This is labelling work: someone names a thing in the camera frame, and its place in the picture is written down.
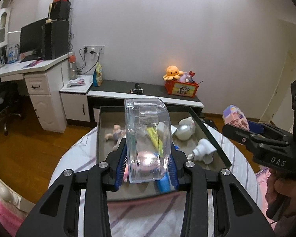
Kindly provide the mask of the person's right hand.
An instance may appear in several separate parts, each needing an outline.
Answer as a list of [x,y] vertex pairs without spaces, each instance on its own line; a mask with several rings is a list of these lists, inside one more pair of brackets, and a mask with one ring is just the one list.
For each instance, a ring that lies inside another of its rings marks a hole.
[[278,178],[274,169],[269,169],[270,176],[267,179],[266,201],[272,204],[278,194],[291,198],[288,207],[283,215],[291,217],[296,215],[296,181],[290,179]]

